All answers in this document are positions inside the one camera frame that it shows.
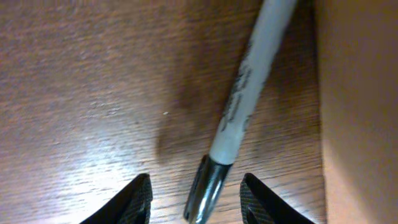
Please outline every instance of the white tube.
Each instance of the white tube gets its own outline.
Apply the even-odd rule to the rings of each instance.
[[[245,130],[256,107],[257,99],[269,75],[272,61],[297,0],[264,0],[248,49],[239,67],[210,158],[230,165],[238,156]]]

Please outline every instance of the wooden surface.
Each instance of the wooden surface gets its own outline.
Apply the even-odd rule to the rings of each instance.
[[[183,223],[261,2],[21,2],[0,7],[0,223],[78,223],[143,172],[151,223]],[[246,172],[325,222],[314,46],[300,4],[209,223],[241,223]]]

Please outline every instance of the pen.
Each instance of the pen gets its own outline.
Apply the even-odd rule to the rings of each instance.
[[[202,159],[188,196],[183,215],[189,223],[206,223],[216,205],[296,2],[262,3],[209,155]]]

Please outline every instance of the tan surface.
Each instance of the tan surface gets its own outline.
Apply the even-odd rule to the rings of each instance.
[[[0,222],[78,223],[141,172],[181,222],[260,3],[3,1]],[[210,223],[241,223],[245,172],[325,221],[312,30],[301,5]]]
[[[328,222],[398,223],[398,3],[318,3]]]

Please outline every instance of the wooden table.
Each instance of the wooden table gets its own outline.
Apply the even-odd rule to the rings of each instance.
[[[78,223],[143,172],[183,223],[261,1],[76,2],[0,4],[0,223]],[[209,223],[242,223],[246,172],[325,222],[313,30],[302,2]]]

